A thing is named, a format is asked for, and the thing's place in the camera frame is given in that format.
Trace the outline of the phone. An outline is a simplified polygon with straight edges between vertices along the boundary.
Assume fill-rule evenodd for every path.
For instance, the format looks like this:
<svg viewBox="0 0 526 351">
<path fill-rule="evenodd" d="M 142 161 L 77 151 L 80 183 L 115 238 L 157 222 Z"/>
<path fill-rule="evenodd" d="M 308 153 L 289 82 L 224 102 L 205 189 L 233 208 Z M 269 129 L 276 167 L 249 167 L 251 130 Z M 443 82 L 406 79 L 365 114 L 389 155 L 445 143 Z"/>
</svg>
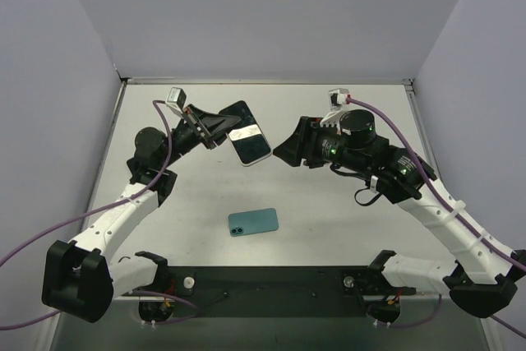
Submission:
<svg viewBox="0 0 526 351">
<path fill-rule="evenodd" d="M 243 166 L 252 166 L 271 155 L 270 144 L 244 100 L 221 109 L 219 115 L 240 118 L 240 122 L 228 133 L 228 139 Z"/>
</svg>

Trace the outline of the teal smartphone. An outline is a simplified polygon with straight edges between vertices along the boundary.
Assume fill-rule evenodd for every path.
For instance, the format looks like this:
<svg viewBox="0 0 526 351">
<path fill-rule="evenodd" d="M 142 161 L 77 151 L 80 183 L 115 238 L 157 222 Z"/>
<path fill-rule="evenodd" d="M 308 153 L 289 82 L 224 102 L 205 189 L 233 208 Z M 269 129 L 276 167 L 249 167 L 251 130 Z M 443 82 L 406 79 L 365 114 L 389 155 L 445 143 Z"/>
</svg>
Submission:
<svg viewBox="0 0 526 351">
<path fill-rule="evenodd" d="M 232 237 L 274 232 L 278 229 L 279 220 L 274 208 L 238 212 L 228 216 L 228 230 Z"/>
</svg>

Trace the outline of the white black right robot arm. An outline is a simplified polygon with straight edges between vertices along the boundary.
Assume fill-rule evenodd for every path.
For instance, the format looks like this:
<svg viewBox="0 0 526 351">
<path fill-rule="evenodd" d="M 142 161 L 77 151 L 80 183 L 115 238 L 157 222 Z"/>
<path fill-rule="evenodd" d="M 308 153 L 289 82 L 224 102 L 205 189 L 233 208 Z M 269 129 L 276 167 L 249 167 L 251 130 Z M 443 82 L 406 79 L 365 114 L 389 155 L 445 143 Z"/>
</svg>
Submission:
<svg viewBox="0 0 526 351">
<path fill-rule="evenodd" d="M 409 213 L 453 255 L 430 261 L 384 250 L 368 266 L 392 289 L 445 295 L 468 314 L 487 318 L 510 305 L 525 276 L 525 252 L 497 242 L 445 189 L 419 156 L 378 136 L 374 115 L 342 112 L 335 123 L 302 117 L 293 134 L 273 150 L 291 167 L 329 165 Z"/>
</svg>

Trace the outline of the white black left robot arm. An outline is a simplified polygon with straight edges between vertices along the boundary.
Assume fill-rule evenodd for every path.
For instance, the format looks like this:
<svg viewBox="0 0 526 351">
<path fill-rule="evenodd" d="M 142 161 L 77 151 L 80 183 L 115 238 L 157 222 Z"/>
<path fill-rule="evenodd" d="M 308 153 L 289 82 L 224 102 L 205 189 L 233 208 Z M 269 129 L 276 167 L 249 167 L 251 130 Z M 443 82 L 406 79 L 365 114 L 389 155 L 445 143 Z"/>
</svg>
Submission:
<svg viewBox="0 0 526 351">
<path fill-rule="evenodd" d="M 121 198 L 69 242 L 56 241 L 47 251 L 42 302 L 94 323 L 111 302 L 125 293 L 145 289 L 156 295 L 170 286 L 168 262 L 141 251 L 118 263 L 120 246 L 148 215 L 167 200 L 177 174 L 169 165 L 198 145 L 212 150 L 241 122 L 235 115 L 204 112 L 189 104 L 179 110 L 177 127 L 141 129 L 135 153 L 127 161 L 131 178 Z"/>
</svg>

